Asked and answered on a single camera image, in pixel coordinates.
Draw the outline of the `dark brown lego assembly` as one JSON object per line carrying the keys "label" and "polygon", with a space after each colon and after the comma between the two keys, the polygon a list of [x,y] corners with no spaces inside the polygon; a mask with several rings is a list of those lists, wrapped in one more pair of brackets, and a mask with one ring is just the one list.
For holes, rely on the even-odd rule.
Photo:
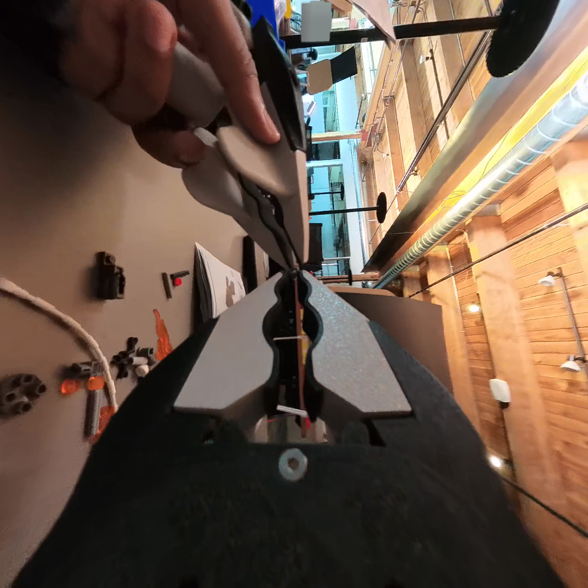
{"label": "dark brown lego assembly", "polygon": [[95,255],[94,296],[98,300],[125,298],[126,276],[113,254],[105,251]]}

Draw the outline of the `person's left hand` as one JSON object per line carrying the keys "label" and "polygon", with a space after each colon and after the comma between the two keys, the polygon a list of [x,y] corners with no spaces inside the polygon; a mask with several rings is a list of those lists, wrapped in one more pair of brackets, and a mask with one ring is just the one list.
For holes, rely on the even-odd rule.
{"label": "person's left hand", "polygon": [[74,26],[60,57],[63,78],[129,125],[160,163],[185,168],[205,146],[190,130],[156,122],[180,41],[207,61],[239,122],[259,142],[280,134],[266,110],[245,21],[231,1],[73,1]]}

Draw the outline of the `black round-base table stand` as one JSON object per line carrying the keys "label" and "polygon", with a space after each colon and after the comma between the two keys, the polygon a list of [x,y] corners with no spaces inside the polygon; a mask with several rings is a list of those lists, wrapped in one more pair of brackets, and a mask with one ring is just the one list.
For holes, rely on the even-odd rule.
{"label": "black round-base table stand", "polygon": [[393,26],[396,40],[491,31],[486,68],[507,77],[533,54],[552,23],[560,1],[504,1],[498,15]]}

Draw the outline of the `dark grey round holed lego piece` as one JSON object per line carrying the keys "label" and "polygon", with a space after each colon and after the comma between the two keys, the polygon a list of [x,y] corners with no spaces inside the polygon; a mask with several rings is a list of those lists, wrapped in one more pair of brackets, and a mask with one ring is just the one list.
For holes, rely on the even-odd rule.
{"label": "dark grey round holed lego piece", "polygon": [[30,411],[34,402],[47,392],[47,385],[39,377],[20,373],[1,379],[1,415],[22,415]]}

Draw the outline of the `lego instruction booklet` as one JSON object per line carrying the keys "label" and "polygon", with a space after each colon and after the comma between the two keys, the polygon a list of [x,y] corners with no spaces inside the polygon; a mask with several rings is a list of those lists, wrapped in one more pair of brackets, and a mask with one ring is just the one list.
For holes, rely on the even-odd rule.
{"label": "lego instruction booklet", "polygon": [[227,308],[246,297],[241,274],[197,242],[194,275],[196,306],[203,321],[218,318]]}

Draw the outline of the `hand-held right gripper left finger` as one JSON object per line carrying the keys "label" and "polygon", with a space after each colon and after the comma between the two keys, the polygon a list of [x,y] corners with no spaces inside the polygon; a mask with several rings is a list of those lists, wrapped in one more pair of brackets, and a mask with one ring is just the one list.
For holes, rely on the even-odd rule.
{"label": "hand-held right gripper left finger", "polygon": [[173,408],[209,417],[262,417],[275,398],[291,275],[270,278],[216,320]]}

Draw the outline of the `silver ventilation duct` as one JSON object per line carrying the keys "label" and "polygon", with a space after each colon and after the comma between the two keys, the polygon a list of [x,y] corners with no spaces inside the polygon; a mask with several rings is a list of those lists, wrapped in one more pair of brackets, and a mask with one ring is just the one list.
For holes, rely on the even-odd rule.
{"label": "silver ventilation duct", "polygon": [[525,169],[546,155],[564,136],[577,129],[586,117],[587,75],[584,75],[457,204],[415,241],[372,288],[383,289],[392,282]]}

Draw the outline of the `orange transparent lego flame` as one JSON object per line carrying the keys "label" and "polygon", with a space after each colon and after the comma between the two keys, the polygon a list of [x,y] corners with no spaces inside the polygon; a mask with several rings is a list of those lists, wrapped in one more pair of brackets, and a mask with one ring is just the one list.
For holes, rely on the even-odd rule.
{"label": "orange transparent lego flame", "polygon": [[172,353],[173,346],[165,322],[159,311],[154,309],[153,314],[155,315],[155,330],[157,335],[157,346],[154,357],[155,360],[161,362]]}

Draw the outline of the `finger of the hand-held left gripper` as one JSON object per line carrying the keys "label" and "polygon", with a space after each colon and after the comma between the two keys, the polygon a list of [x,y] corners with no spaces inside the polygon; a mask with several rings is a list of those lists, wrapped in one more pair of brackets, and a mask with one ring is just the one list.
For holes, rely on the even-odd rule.
{"label": "finger of the hand-held left gripper", "polygon": [[232,217],[280,267],[295,267],[293,249],[272,201],[253,182],[233,174],[221,154],[207,153],[200,163],[182,171],[182,179],[196,201]]}
{"label": "finger of the hand-held left gripper", "polygon": [[217,132],[217,148],[242,194],[233,217],[282,267],[304,265],[310,241],[305,152],[291,151],[285,138],[261,145],[237,126]]}

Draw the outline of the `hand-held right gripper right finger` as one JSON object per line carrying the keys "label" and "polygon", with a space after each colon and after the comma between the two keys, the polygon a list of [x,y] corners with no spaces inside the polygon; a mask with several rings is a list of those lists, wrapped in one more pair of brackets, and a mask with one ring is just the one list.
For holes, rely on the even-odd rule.
{"label": "hand-held right gripper right finger", "polygon": [[372,420],[412,413],[374,332],[376,325],[307,271],[298,274],[310,340],[304,402],[311,420]]}

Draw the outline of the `grey lego axle orange tip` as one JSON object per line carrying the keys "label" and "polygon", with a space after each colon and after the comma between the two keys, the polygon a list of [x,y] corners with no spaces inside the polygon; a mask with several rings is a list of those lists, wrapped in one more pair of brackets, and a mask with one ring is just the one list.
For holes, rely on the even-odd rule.
{"label": "grey lego axle orange tip", "polygon": [[85,437],[87,439],[98,434],[104,387],[103,375],[92,376],[86,382]]}

